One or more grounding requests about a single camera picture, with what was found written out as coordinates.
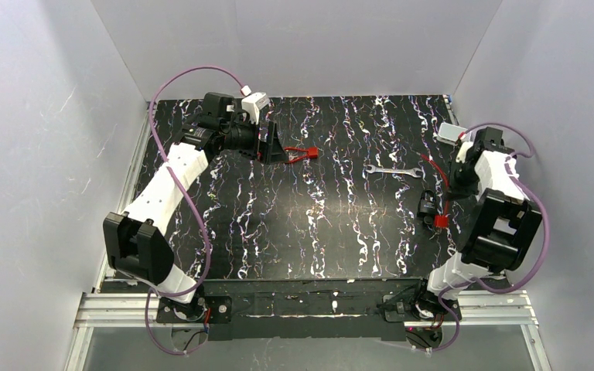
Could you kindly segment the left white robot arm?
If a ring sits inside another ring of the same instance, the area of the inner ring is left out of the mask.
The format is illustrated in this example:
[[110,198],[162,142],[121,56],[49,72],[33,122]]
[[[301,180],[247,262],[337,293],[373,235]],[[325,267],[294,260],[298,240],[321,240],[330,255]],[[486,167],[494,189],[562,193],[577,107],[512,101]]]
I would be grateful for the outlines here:
[[241,99],[207,93],[201,109],[189,115],[166,159],[152,180],[122,213],[103,222],[108,265],[155,289],[170,300],[188,305],[200,283],[182,271],[165,237],[183,193],[222,151],[235,151],[263,164],[288,159],[277,126],[261,127],[261,110],[269,104],[264,92]]

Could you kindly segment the red cable lock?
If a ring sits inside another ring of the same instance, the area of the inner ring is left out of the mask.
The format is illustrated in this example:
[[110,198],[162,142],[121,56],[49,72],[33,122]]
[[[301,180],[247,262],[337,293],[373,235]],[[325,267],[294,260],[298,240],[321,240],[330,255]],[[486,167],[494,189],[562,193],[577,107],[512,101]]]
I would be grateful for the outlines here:
[[284,161],[286,165],[304,160],[317,159],[319,157],[319,149],[317,147],[286,147],[285,150],[288,152],[288,159]]

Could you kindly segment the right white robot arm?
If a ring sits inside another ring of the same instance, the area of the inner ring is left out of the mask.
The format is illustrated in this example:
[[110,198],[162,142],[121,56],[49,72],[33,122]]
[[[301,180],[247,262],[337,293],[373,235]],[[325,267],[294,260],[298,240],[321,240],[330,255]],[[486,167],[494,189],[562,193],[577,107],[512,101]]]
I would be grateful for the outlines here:
[[504,124],[478,124],[460,133],[449,163],[449,200],[473,196],[470,227],[459,251],[420,283],[411,312],[422,319],[444,315],[461,291],[482,278],[515,271],[524,261],[544,220],[518,182],[517,159],[534,149],[516,151],[504,143]]

